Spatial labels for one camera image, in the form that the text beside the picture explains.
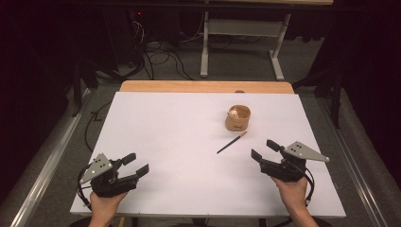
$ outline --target hand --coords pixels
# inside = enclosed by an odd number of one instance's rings
[[[276,183],[283,204],[286,206],[295,225],[301,226],[318,226],[313,217],[310,216],[306,209],[305,193],[307,187],[306,178],[300,179],[298,182],[287,183],[271,177]]]
[[[100,198],[95,192],[91,193],[92,219],[90,227],[108,227],[117,212],[120,202],[128,192],[111,198]]]

